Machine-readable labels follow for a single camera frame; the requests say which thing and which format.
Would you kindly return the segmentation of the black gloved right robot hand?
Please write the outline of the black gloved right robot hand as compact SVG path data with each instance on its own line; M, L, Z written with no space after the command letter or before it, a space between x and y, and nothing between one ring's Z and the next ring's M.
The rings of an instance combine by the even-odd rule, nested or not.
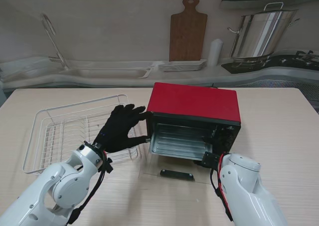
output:
M204 136L202 140L212 146L212 153L221 155L224 152L229 152L231 149L231 142L225 137Z

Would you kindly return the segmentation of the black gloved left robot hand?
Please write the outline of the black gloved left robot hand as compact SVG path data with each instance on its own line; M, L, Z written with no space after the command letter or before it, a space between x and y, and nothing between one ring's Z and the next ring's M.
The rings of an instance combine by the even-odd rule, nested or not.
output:
M150 140L148 136L130 138L128 133L140 121L150 118L151 115L145 106L135 107L134 104L116 106L93 145L107 153L115 153L148 142Z

